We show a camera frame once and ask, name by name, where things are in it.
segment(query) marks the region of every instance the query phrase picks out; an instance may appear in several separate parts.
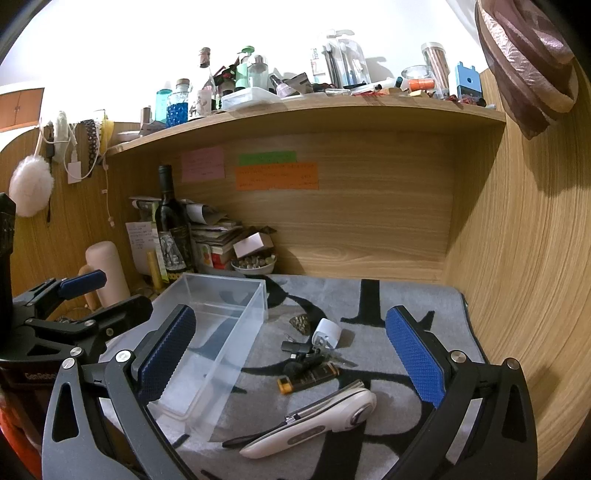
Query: green sticky note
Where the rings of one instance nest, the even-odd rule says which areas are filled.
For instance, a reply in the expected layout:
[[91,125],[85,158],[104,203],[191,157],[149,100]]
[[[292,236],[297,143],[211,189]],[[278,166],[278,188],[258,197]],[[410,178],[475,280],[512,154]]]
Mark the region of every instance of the green sticky note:
[[294,151],[243,153],[238,156],[240,167],[268,165],[269,163],[295,163],[296,161],[296,152]]

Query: white cable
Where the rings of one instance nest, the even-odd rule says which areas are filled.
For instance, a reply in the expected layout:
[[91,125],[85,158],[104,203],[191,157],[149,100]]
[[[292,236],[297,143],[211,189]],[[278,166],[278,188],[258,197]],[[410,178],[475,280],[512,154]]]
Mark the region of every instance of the white cable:
[[[70,136],[68,138],[68,142],[71,141],[74,144],[74,148],[76,148],[76,145],[78,144],[78,142],[76,141],[76,134],[74,133],[74,131],[72,130],[72,127],[70,127],[69,124],[68,124],[68,127],[70,129]],[[66,167],[66,156],[65,155],[61,159],[61,161],[64,164],[64,168],[66,169],[66,172],[70,177],[72,177],[74,180],[84,180],[84,179],[88,178],[88,175],[90,175],[92,173],[92,171],[95,169],[95,165],[98,162],[99,158],[104,160],[105,155],[106,155],[106,152],[103,153],[102,155],[99,155],[99,151],[97,151],[94,163],[92,164],[91,168],[88,170],[86,175],[84,175],[83,177],[76,177],[75,175],[72,175],[70,173],[70,171],[68,170],[68,167]]]
[[106,198],[106,202],[107,202],[107,215],[108,215],[107,220],[109,221],[111,228],[114,228],[115,227],[115,220],[113,219],[113,217],[111,216],[111,212],[109,211],[109,166],[107,165],[107,162],[105,160],[103,160],[103,170],[105,171],[105,181],[106,181],[106,188],[103,190],[103,193],[105,194],[105,198]]
[[[43,141],[45,143],[48,144],[56,144],[56,143],[73,143],[74,148],[76,148],[76,145],[78,144],[76,141],[76,134],[74,133],[74,131],[72,130],[72,127],[70,126],[70,124],[68,124],[68,129],[69,129],[69,135],[68,135],[68,140],[58,140],[58,141],[54,141],[54,142],[50,142],[49,140],[47,140],[45,138],[45,136],[43,135],[43,129],[41,127],[41,118],[39,118],[39,135],[41,136],[41,138],[43,139]],[[102,161],[102,165],[103,165],[103,170],[105,171],[105,181],[106,181],[106,188],[102,191],[102,193],[105,194],[105,199],[106,199],[106,204],[107,204],[107,215],[108,218],[107,220],[109,221],[109,224],[111,225],[111,228],[115,227],[115,220],[111,215],[111,212],[109,210],[109,166],[107,165],[107,162],[105,160],[105,157],[107,155],[107,152],[105,151],[105,153],[103,153],[102,155],[99,155],[99,150],[97,150],[96,152],[96,157],[95,157],[95,161],[92,164],[90,170],[88,171],[88,173],[86,173],[86,175],[84,175],[83,177],[76,177],[74,175],[72,175],[69,171],[68,171],[68,167],[66,166],[66,156],[64,155],[64,157],[62,158],[62,163],[64,164],[64,168],[66,169],[66,173],[72,177],[75,180],[84,180],[85,178],[88,177],[88,175],[90,175],[92,173],[92,171],[95,169],[95,165],[98,162],[98,159],[100,158]]]

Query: glass jar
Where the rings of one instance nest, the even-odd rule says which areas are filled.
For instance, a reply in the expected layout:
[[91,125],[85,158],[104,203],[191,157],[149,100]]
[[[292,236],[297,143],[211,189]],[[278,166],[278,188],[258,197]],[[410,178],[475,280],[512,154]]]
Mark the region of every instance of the glass jar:
[[167,99],[166,126],[185,124],[189,121],[189,79],[178,79],[174,93]]

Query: wine bottle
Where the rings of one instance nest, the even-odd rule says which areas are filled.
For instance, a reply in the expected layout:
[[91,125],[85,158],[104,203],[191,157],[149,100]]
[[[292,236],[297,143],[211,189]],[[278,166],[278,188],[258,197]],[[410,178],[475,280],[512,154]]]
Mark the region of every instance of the wine bottle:
[[173,168],[160,165],[162,201],[156,210],[156,229],[170,283],[184,272],[193,272],[189,223],[183,205],[174,197]]

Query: white wall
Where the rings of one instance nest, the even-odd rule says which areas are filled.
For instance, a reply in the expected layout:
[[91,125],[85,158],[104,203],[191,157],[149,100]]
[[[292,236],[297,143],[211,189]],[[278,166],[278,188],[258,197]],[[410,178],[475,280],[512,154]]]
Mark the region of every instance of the white wall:
[[420,46],[425,41],[445,46],[452,71],[460,60],[479,71],[486,68],[480,45],[446,0],[341,0],[337,7],[321,3],[318,10],[297,5],[311,4],[53,0],[0,65],[0,86],[44,85],[44,121],[59,109],[79,121],[100,108],[110,119],[138,121],[140,107],[154,104],[163,81],[205,74],[199,69],[201,47],[212,49],[214,70],[253,45],[267,56],[271,70],[297,74],[309,70],[309,48],[329,28],[354,30],[372,80],[424,63]]

